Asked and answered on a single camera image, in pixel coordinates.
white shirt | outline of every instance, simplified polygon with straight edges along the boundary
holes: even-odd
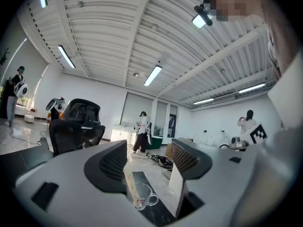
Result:
[[[138,134],[144,134],[144,133],[145,133],[145,129],[148,127],[147,123],[148,123],[147,117],[144,116],[144,117],[142,118],[142,121],[141,121],[141,125],[142,125],[142,126],[140,126],[140,129],[139,129]]]
[[[237,123],[238,126],[241,126],[241,134],[246,133],[248,130],[253,128],[256,124],[257,122],[253,119],[249,119],[247,121],[245,119],[242,119]]]

black office chair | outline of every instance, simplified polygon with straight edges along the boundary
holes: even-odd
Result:
[[[54,154],[98,145],[105,132],[100,125],[100,107],[84,99],[72,100],[64,111],[63,120],[54,120],[49,134]]]

cardboard box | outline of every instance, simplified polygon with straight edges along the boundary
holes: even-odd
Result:
[[[166,156],[168,156],[169,158],[172,158],[172,144],[167,144]]]

white pants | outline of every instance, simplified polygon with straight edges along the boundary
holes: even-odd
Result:
[[[16,96],[9,96],[9,98],[8,98],[6,112],[7,112],[7,116],[8,116],[8,122],[10,124],[12,124],[14,121],[17,100],[18,100],[18,98]]]

woman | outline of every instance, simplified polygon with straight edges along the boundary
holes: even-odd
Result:
[[[139,125],[139,132],[137,136],[137,140],[132,148],[132,152],[136,153],[137,149],[141,146],[140,153],[145,153],[146,151],[146,146],[147,146],[147,133],[145,130],[148,127],[148,119],[147,119],[147,114],[146,112],[141,112],[140,117],[142,117],[141,123]]]
[[[250,130],[257,124],[257,122],[252,119],[253,115],[254,112],[252,110],[248,110],[246,114],[247,117],[246,118],[241,117],[238,120],[237,125],[241,126],[241,134],[246,133],[248,130]]]

